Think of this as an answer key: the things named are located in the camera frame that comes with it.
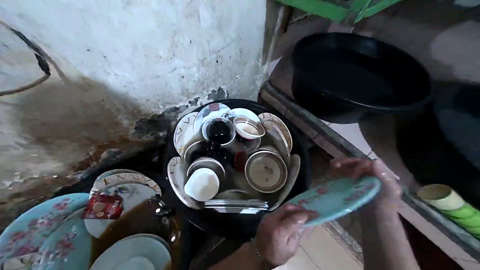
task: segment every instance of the black plastic tub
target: black plastic tub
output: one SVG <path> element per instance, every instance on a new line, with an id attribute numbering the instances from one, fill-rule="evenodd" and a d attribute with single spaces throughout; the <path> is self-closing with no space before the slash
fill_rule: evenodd
<path id="1" fill-rule="evenodd" d="M 257 102 L 246 99 L 224 99 L 211 103 L 217 102 L 223 103 L 229 106 L 231 109 L 246 108 L 253 111 L 255 114 L 271 112 Z M 200 111 L 203 107 L 208 106 L 209 104 L 200 106 L 194 111 Z M 285 125 L 287 125 L 292 135 L 293 147 L 291 153 L 299 155 L 301 160 L 300 172 L 297 176 L 297 180 L 295 181 L 292 190 L 284 201 L 287 202 L 294 196 L 306 191 L 310 186 L 310 155 L 307 148 L 301 142 L 300 135 L 295 126 L 288 119 L 283 117 L 283 115 L 279 113 L 276 115 L 285 123 Z M 179 155 L 173 145 L 173 132 L 171 132 L 167 137 L 167 144 L 165 146 L 162 164 L 164 175 L 167 175 L 168 173 L 167 165 L 170 159 L 177 156 Z M 174 194 L 170 185 L 165 186 L 165 191 Z M 177 213 L 184 215 L 198 228 L 210 235 L 220 235 L 227 239 L 249 240 L 251 237 L 254 237 L 258 224 L 266 213 L 266 211 L 262 211 L 255 215 L 250 215 L 219 213 L 213 209 L 195 210 L 184 205 L 177 197 L 175 197 L 172 201 L 172 205 L 175 207 Z"/>
<path id="2" fill-rule="evenodd" d="M 413 57 L 374 38 L 324 33 L 292 52 L 296 102 L 322 120 L 356 123 L 367 113 L 404 113 L 432 97 L 430 76 Z"/>

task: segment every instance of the green cup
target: green cup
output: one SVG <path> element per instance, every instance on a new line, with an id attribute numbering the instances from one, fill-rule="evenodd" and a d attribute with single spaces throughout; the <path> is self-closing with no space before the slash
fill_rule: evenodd
<path id="1" fill-rule="evenodd" d="M 468 231 L 471 234 L 478 234 L 480 235 L 480 227 L 471 227 L 471 228 L 465 228 L 465 231 Z"/>
<path id="2" fill-rule="evenodd" d="M 474 215 L 467 218 L 450 218 L 455 223 L 464 228 L 480 227 L 480 212 L 476 212 Z"/>
<path id="3" fill-rule="evenodd" d="M 459 209 L 455 210 L 439 210 L 449 218 L 465 219 L 474 216 L 479 211 L 473 208 L 470 204 L 466 203 Z"/>

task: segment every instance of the brown water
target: brown water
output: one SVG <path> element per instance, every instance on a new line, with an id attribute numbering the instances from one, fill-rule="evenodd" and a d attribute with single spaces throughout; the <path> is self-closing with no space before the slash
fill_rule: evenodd
<path id="1" fill-rule="evenodd" d="M 150 233 L 162 237 L 170 245 L 172 262 L 164 269 L 176 269 L 181 252 L 181 221 L 177 216 L 157 218 L 155 212 L 158 207 L 158 203 L 146 200 L 110 224 L 99 239 L 93 237 L 90 266 L 117 241 L 139 233 Z"/>

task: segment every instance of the light blue plate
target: light blue plate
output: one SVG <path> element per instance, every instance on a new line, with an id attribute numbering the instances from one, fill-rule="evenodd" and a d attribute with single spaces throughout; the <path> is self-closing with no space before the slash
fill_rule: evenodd
<path id="1" fill-rule="evenodd" d="M 376 177 L 360 180 L 341 178 L 330 181 L 295 196 L 289 202 L 317 211 L 319 216 L 306 226 L 316 226 L 353 212 L 371 201 L 380 191 L 381 182 Z"/>
<path id="2" fill-rule="evenodd" d="M 40 247 L 41 259 L 32 270 L 88 270 L 92 236 L 88 233 L 83 209 L 68 217 Z"/>
<path id="3" fill-rule="evenodd" d="M 37 252 L 64 218 L 86 206 L 88 193 L 73 193 L 45 201 L 15 219 L 0 235 L 0 261 Z"/>

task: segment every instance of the white wall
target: white wall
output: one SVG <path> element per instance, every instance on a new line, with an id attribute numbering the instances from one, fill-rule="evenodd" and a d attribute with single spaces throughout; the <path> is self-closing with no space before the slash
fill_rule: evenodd
<path id="1" fill-rule="evenodd" d="M 58 65 L 0 97 L 5 184 L 70 173 L 92 146 L 130 140 L 141 117 L 193 110 L 219 87 L 255 100 L 261 83 L 265 0 L 3 0 L 0 20 Z M 33 53 L 0 28 L 0 89 L 39 78 Z"/>

